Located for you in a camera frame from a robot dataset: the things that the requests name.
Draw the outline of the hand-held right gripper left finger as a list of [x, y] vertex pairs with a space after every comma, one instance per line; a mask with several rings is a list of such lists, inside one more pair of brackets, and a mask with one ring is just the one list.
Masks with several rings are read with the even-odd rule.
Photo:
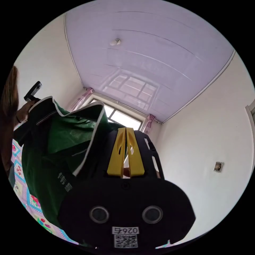
[[111, 177], [123, 177], [126, 150], [126, 128], [119, 128], [114, 137], [114, 144], [109, 160], [107, 174]]

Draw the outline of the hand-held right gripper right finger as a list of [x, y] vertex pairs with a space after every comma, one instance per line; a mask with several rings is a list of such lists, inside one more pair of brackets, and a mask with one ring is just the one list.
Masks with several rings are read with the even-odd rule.
[[126, 140], [130, 177], [143, 176], [145, 170], [133, 128], [126, 128]]

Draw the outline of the person's left hand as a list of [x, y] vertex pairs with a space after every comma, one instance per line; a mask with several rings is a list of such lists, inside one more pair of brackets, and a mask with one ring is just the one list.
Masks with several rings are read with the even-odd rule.
[[22, 123], [27, 119], [30, 108], [36, 103], [36, 101], [29, 101], [25, 103], [16, 113], [16, 121]]

